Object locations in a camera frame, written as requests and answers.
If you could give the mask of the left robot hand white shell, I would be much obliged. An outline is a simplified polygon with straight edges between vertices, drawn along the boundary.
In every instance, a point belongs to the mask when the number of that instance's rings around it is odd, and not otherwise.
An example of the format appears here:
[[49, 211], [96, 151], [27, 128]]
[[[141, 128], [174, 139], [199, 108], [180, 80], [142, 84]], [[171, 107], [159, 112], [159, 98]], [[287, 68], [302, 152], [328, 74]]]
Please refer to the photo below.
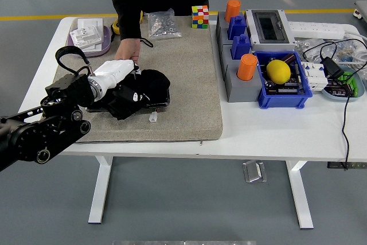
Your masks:
[[96, 87], [97, 96], [102, 98], [108, 89], [115, 88], [128, 74], [136, 70], [139, 67], [133, 60], [106, 61], [89, 77], [89, 82]]

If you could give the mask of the person's right hand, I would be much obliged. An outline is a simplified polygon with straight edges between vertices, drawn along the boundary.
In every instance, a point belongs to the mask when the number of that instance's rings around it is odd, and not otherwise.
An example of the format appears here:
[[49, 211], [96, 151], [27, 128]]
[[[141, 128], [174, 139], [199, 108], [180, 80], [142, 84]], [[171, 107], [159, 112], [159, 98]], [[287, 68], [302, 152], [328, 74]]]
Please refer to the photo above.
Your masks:
[[120, 45], [115, 54], [115, 60], [132, 60], [138, 63], [140, 56], [140, 39], [126, 38], [120, 41]]

